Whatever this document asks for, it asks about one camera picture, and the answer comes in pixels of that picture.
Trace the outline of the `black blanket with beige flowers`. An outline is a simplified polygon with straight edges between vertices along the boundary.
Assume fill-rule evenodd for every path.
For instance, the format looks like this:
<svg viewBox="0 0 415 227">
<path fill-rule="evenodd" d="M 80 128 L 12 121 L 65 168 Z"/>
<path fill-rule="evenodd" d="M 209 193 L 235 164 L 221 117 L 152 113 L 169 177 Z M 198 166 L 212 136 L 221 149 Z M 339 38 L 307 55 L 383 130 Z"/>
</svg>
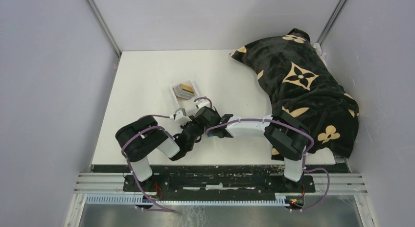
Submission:
<svg viewBox="0 0 415 227">
<path fill-rule="evenodd" d="M 269 96 L 272 113 L 285 111 L 309 128 L 310 153 L 328 148 L 349 158 L 359 129 L 359 106 L 328 71 L 309 35 L 292 29 L 262 38 L 231 53 L 251 68 Z"/>
</svg>

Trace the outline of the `clear plastic tray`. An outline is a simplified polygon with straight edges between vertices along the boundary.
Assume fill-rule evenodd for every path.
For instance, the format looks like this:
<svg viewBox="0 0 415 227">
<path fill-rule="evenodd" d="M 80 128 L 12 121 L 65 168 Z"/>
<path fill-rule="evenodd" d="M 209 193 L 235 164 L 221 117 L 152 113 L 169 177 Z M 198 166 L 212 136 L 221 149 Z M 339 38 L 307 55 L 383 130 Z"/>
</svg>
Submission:
<svg viewBox="0 0 415 227">
<path fill-rule="evenodd" d="M 200 95 L 191 79 L 172 84 L 169 89 L 173 96 L 175 111 L 184 110 L 186 115 L 196 113 L 197 107 L 194 100 Z"/>
</svg>

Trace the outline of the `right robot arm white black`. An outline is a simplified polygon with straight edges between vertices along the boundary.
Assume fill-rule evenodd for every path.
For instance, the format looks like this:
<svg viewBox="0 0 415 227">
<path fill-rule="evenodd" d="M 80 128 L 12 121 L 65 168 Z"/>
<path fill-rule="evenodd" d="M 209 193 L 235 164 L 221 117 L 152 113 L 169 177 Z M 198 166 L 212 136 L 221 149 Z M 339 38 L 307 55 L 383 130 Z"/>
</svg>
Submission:
<svg viewBox="0 0 415 227">
<path fill-rule="evenodd" d="M 295 192 L 302 186 L 305 155 L 315 142 L 310 130 L 284 110 L 262 117 L 221 116 L 217 110 L 202 107 L 194 116 L 208 136 L 234 138 L 239 136 L 262 137 L 283 157 L 283 187 Z"/>
</svg>

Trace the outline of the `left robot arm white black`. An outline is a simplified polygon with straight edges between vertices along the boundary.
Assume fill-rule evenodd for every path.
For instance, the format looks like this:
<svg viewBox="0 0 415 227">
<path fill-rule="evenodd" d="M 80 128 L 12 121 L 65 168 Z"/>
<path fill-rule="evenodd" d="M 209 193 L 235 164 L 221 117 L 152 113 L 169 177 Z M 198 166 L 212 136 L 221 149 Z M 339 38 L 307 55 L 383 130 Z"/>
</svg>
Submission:
<svg viewBox="0 0 415 227">
<path fill-rule="evenodd" d="M 116 132 L 121 153 L 135 174 L 135 184 L 140 190 L 148 191 L 154 185 L 153 171 L 147 158 L 151 152 L 159 150 L 171 161 L 179 160 L 192 151 L 205 129 L 194 117 L 180 128 L 181 133 L 171 135 L 153 115 L 147 115 Z"/>
</svg>

